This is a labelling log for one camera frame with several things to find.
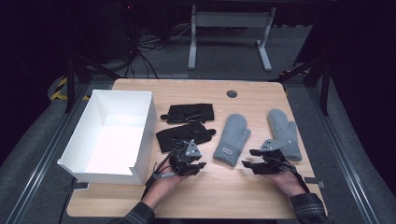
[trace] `gray oven mitt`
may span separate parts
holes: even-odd
[[[300,161],[302,157],[298,148],[296,122],[288,122],[286,114],[279,109],[271,110],[268,113],[268,120],[274,139],[289,142],[288,145],[280,148],[285,158],[290,161]]]
[[[240,114],[232,114],[227,118],[219,145],[213,158],[235,167],[244,145],[250,137],[247,121]]]

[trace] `gray carpet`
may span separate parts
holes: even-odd
[[[200,32],[197,64],[194,71],[187,69],[190,42],[185,39],[164,49],[144,53],[144,55],[152,63],[160,78],[266,81],[276,78],[280,71],[292,68],[292,63],[309,29],[309,27],[282,27],[271,31],[266,45],[274,68],[270,73],[264,72],[259,53],[254,45],[254,41],[260,38],[261,31],[254,29],[248,29],[239,35],[223,30]],[[142,60],[135,59],[131,67],[134,75],[129,70],[127,77],[147,78],[148,69]],[[148,77],[153,78],[150,70]],[[367,222],[338,163],[334,143],[323,125],[323,117],[316,110],[316,102],[310,95],[312,89],[304,87],[301,83],[302,78],[304,76],[294,77],[284,86],[289,94],[290,106],[316,177],[325,183],[326,187],[321,191],[328,208],[329,218],[337,223]],[[56,87],[58,82],[59,80],[54,80],[53,86]],[[109,89],[110,86],[111,81],[108,78],[95,76],[83,93],[89,95],[92,89]],[[318,89],[319,85],[313,91],[318,92]],[[51,142],[52,136],[67,115],[64,113],[66,101],[52,101],[50,107],[14,148],[0,168],[0,223],[6,223],[15,204],[18,204],[18,199],[29,182],[29,178],[35,173],[34,170],[40,164],[42,156],[46,155],[48,145],[56,146],[50,157],[50,164],[41,169],[44,171],[44,177],[39,180],[41,182],[36,191],[29,194],[31,201],[26,201],[26,209],[18,216],[19,222],[15,223],[58,223],[67,197],[65,188],[71,184],[73,177],[57,165],[56,161],[61,157],[86,103],[86,101],[79,102],[64,129],[62,138],[54,144]],[[395,197],[364,153],[333,85],[330,88],[328,108],[329,117],[325,119],[331,122],[345,154],[359,175],[367,201],[373,207],[377,218],[372,223],[395,223]],[[64,213],[62,220],[62,223],[76,224],[107,223],[109,218],[70,217]],[[296,220],[279,220],[278,223],[296,223]]]

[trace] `white cardboard box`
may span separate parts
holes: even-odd
[[[156,121],[152,92],[94,90],[58,164],[81,182],[143,185]]]

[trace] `sleeve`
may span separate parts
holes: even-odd
[[[149,224],[155,218],[154,211],[145,203],[138,203],[120,224]]]
[[[303,224],[333,223],[326,217],[323,202],[317,194],[306,193],[290,197],[294,213]]]

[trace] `dark background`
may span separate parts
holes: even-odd
[[[98,63],[128,55],[118,3],[1,0],[1,163],[50,104],[49,86],[65,72],[72,52]],[[163,38],[173,25],[190,21],[190,6],[133,7],[137,13],[134,25],[147,27]],[[277,9],[274,25],[315,24],[296,62],[308,62],[326,50],[349,119],[395,194],[390,172],[396,161],[392,144],[396,134],[396,77],[392,69],[396,63],[396,16],[392,9],[390,3],[374,1],[345,7],[283,6]]]

